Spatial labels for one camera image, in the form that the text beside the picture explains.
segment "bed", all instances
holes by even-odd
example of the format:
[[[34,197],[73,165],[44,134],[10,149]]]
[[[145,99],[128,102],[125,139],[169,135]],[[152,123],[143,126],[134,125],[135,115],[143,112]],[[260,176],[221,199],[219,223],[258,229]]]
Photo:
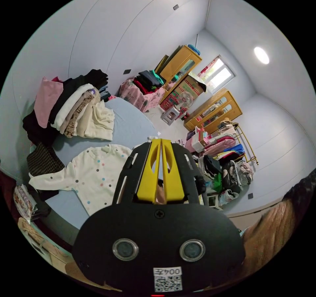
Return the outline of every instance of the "bed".
[[[59,136],[53,148],[59,159],[67,165],[75,156],[89,147],[105,146],[108,143],[119,144],[133,149],[136,145],[147,142],[149,136],[158,136],[152,122],[136,107],[121,98],[105,103],[115,113],[113,140],[88,139]],[[88,219],[77,194],[73,191],[59,191],[59,194],[46,200],[46,203],[68,223],[80,229]]]

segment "ceiling light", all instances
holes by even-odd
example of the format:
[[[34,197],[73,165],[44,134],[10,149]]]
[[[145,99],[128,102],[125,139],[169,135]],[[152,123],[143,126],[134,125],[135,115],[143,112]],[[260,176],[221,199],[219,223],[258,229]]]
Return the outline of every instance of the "ceiling light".
[[[270,61],[269,57],[268,57],[267,53],[261,47],[255,47],[254,54],[262,63],[264,63],[264,64],[269,63],[269,61]]]

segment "white bag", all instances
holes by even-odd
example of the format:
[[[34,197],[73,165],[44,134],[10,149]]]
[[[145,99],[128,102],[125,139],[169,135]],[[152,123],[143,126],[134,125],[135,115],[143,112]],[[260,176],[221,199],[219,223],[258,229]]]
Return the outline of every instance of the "white bag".
[[[229,202],[231,202],[233,199],[237,198],[238,196],[239,196],[238,193],[232,192],[230,189],[227,189],[220,193],[218,197],[218,205],[223,206],[225,204],[228,204]]]

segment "white ceiling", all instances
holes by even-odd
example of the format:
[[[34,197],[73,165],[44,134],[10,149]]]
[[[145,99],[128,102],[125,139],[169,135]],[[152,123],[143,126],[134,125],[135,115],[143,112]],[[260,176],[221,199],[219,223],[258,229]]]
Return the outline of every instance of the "white ceiling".
[[[316,96],[307,70],[284,34],[243,0],[211,0],[206,30],[236,57],[258,93],[292,115],[316,145]],[[261,64],[253,49],[270,58]]]

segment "yellow plastic part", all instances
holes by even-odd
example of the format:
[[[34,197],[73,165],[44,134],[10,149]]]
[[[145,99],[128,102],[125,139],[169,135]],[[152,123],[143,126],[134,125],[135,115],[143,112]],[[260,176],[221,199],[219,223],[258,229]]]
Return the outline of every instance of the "yellow plastic part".
[[[178,166],[173,154],[171,141],[161,139],[161,147],[166,201],[182,201],[184,199],[184,191]]]
[[[143,175],[137,197],[142,201],[149,201],[154,203],[156,200],[156,190],[159,174],[159,160],[161,151],[161,139],[153,139],[149,148],[148,157],[144,166]],[[152,171],[152,166],[156,161],[155,171]]]

